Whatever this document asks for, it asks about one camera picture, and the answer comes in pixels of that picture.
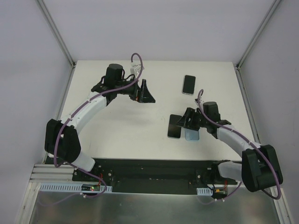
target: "smartphone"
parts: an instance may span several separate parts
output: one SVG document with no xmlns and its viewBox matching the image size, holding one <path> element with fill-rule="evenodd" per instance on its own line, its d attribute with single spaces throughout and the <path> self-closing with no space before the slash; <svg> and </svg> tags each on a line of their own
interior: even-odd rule
<svg viewBox="0 0 299 224">
<path fill-rule="evenodd" d="M 179 139 L 181 137 L 181 127 L 177 122 L 182 118 L 180 115 L 171 114 L 169 117 L 168 133 L 169 138 Z"/>
<path fill-rule="evenodd" d="M 185 138 L 187 141 L 198 141 L 199 140 L 199 130 L 194 131 L 185 128 Z"/>
<path fill-rule="evenodd" d="M 195 87 L 195 76 L 185 75 L 184 83 L 183 83 L 183 94 L 193 95 Z"/>
</svg>

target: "light blue phone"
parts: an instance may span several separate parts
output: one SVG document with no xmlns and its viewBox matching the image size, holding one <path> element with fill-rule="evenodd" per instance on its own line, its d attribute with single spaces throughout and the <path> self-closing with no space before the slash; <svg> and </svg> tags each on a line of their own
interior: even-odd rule
<svg viewBox="0 0 299 224">
<path fill-rule="evenodd" d="M 187 141 L 199 141 L 199 130 L 194 131 L 185 128 L 185 138 Z"/>
</svg>

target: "robotic arm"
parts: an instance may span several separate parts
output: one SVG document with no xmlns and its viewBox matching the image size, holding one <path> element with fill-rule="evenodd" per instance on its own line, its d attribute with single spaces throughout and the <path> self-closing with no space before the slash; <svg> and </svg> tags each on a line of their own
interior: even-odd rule
<svg viewBox="0 0 299 224">
<path fill-rule="evenodd" d="M 282 173 L 275 149 L 271 145 L 262 146 L 256 142 L 248 142 L 227 120 L 221 120 L 218 106 L 215 102 L 203 104 L 199 108 L 187 108 L 178 126 L 198 131 L 205 127 L 211 135 L 229 145 L 242 158 L 242 162 L 217 161 L 212 167 L 215 180 L 224 177 L 244 183 L 246 188 L 255 192 L 277 185 L 276 178 L 267 161 L 275 171 L 279 184 L 283 182 Z"/>
<path fill-rule="evenodd" d="M 138 73 L 140 76 L 141 67 L 142 64 L 132 62 L 131 75 L 125 78 L 125 72 L 121 65 L 110 64 L 106 70 L 106 75 L 91 89 L 89 96 L 80 106 L 67 116 L 61 118 L 61 120 L 51 119 L 47 123 L 45 150 L 48 153 L 55 154 L 57 137 L 64 125 L 65 127 L 60 135 L 56 150 L 57 157 L 90 172 L 95 165 L 95 160 L 81 151 L 78 138 L 80 131 L 90 119 L 97 112 L 109 105 L 111 101 L 116 98 L 117 94 L 128 95 L 131 100 L 137 101 L 138 103 L 156 102 L 147 88 L 146 80 L 142 80 L 141 87 L 138 86 L 137 80 L 135 80 Z"/>
</svg>

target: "gray wall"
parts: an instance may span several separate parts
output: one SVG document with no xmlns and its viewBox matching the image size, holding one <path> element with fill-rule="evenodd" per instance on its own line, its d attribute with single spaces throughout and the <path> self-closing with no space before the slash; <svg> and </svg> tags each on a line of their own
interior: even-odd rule
<svg viewBox="0 0 299 224">
<path fill-rule="evenodd" d="M 277 151 L 299 223 L 299 1 L 284 0 L 241 70 L 262 143 Z"/>
<path fill-rule="evenodd" d="M 273 0 L 45 0 L 75 60 L 238 62 Z"/>
<path fill-rule="evenodd" d="M 33 0 L 1 0 L 0 32 L 0 223 L 12 224 L 70 66 Z"/>
</svg>

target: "black smartphone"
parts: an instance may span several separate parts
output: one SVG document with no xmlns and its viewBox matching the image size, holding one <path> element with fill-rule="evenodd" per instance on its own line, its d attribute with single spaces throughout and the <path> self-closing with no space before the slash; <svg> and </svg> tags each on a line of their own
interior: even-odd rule
<svg viewBox="0 0 299 224">
<path fill-rule="evenodd" d="M 195 76 L 185 75 L 184 83 L 183 83 L 183 94 L 193 95 L 195 87 Z"/>
<path fill-rule="evenodd" d="M 179 139 L 181 137 L 181 127 L 177 122 L 182 118 L 180 115 L 171 114 L 169 117 L 168 133 L 169 138 Z"/>
</svg>

